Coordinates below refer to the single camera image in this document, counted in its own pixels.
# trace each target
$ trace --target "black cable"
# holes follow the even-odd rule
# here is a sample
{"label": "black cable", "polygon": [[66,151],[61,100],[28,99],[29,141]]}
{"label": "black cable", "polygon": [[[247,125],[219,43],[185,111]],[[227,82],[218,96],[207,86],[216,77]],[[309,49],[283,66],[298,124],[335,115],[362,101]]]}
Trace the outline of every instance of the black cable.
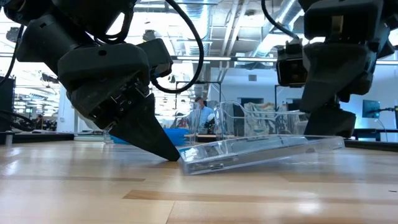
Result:
{"label": "black cable", "polygon": [[198,31],[196,30],[195,26],[193,25],[193,22],[189,19],[189,17],[186,15],[186,13],[181,9],[180,6],[174,1],[174,0],[165,0],[168,4],[170,4],[173,9],[175,9],[178,14],[181,16],[181,18],[187,23],[189,29],[192,31],[193,36],[195,37],[196,42],[198,43],[199,47],[199,62],[198,62],[198,67],[197,70],[192,78],[192,80],[186,84],[184,87],[176,90],[169,90],[167,88],[164,88],[159,85],[157,80],[154,78],[151,80],[151,83],[160,91],[164,93],[171,93],[171,94],[177,94],[177,93],[182,93],[183,91],[188,90],[195,84],[195,82],[198,80],[201,72],[201,68],[203,66],[203,61],[205,59],[205,51],[203,50],[203,43],[201,41],[201,38],[199,36]]}
{"label": "black cable", "polygon": [[6,76],[0,81],[0,87],[1,87],[1,86],[6,82],[6,80],[10,77],[11,72],[12,72],[12,69],[14,68],[15,60],[16,60],[16,58],[17,58],[16,52],[17,52],[17,49],[18,49],[18,46],[19,46],[19,42],[20,42],[20,39],[21,39],[21,37],[22,37],[23,32],[24,32],[24,26],[21,25],[21,26],[19,27],[19,32],[18,32],[18,36],[17,36],[17,42],[15,43],[14,53],[12,54],[10,66],[8,67],[8,71],[7,71],[7,73],[6,73]]}
{"label": "black cable", "polygon": [[394,109],[394,108],[384,108],[384,109],[372,110],[372,111],[369,111],[369,113],[378,113],[378,112],[382,112],[382,111],[391,111],[391,112],[394,112],[395,109]]}
{"label": "black cable", "polygon": [[378,121],[379,124],[381,124],[381,126],[383,127],[384,133],[386,134],[386,142],[388,142],[388,134],[387,134],[387,131],[386,131],[386,127],[384,126],[383,122],[381,122],[381,120],[380,120],[379,118],[377,119],[377,121]]}
{"label": "black cable", "polygon": [[281,26],[279,23],[277,23],[275,21],[274,18],[272,18],[272,16],[268,13],[268,10],[266,8],[266,0],[261,0],[261,9],[262,12],[264,13],[264,15],[266,16],[266,18],[268,19],[268,21],[274,25],[276,28],[278,28],[280,31],[284,32],[285,34],[291,36],[294,39],[299,39],[299,37],[294,34],[292,31],[286,29],[285,27]]}
{"label": "black cable", "polygon": [[[13,116],[13,117],[23,119],[25,122],[29,123],[32,126],[32,128],[24,127],[18,123],[15,123],[12,121],[13,119],[5,118],[2,116],[2,114],[6,115],[6,116]],[[4,111],[4,110],[0,110],[0,120],[3,120],[5,122],[9,123],[10,126],[16,128],[16,129],[20,129],[21,131],[33,131],[36,127],[36,124],[33,121],[31,121],[29,118],[26,118],[19,114]]]}
{"label": "black cable", "polygon": [[117,34],[113,35],[108,35],[104,34],[102,36],[95,36],[94,40],[97,42],[97,44],[104,45],[104,44],[121,44],[124,43],[124,40],[127,38],[129,31],[130,31],[130,26],[131,26],[131,21],[134,15],[133,11],[124,11],[124,19],[123,19],[123,24],[120,32]]}

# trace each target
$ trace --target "camera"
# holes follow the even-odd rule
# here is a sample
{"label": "camera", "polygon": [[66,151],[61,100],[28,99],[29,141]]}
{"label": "camera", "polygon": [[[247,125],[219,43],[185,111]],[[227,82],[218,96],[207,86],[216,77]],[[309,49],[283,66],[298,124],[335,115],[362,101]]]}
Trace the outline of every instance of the camera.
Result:
{"label": "camera", "polygon": [[276,70],[280,86],[304,86],[308,72],[303,64],[302,50],[303,45],[300,39],[286,42],[286,46],[278,50]]}

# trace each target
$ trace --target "wooden table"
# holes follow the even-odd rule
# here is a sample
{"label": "wooden table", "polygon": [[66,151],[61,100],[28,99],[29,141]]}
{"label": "wooden table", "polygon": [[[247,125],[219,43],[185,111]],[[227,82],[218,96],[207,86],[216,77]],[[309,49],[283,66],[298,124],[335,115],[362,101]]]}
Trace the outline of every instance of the wooden table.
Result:
{"label": "wooden table", "polygon": [[345,149],[186,176],[127,145],[0,147],[0,223],[398,223],[398,154]]}

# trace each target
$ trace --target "computer screen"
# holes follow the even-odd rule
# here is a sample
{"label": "computer screen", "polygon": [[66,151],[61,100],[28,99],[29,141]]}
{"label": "computer screen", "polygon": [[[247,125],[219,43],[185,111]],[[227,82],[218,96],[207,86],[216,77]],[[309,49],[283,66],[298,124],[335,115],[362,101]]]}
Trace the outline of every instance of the computer screen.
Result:
{"label": "computer screen", "polygon": [[374,112],[380,109],[380,102],[375,100],[363,100],[362,117],[363,118],[380,118],[380,112]]}

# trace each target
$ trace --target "transparent plastic lid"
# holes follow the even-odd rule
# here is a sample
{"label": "transparent plastic lid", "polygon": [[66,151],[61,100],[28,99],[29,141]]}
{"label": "transparent plastic lid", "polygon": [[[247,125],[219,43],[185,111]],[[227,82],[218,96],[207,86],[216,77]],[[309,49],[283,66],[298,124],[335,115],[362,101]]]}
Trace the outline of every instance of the transparent plastic lid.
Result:
{"label": "transparent plastic lid", "polygon": [[179,162],[186,174],[202,174],[344,146],[344,139],[336,136],[254,136],[179,149]]}
{"label": "transparent plastic lid", "polygon": [[307,127],[307,114],[299,111],[275,111],[272,104],[246,103],[242,107],[235,101],[215,106],[214,133],[217,140],[266,134],[303,135]]}

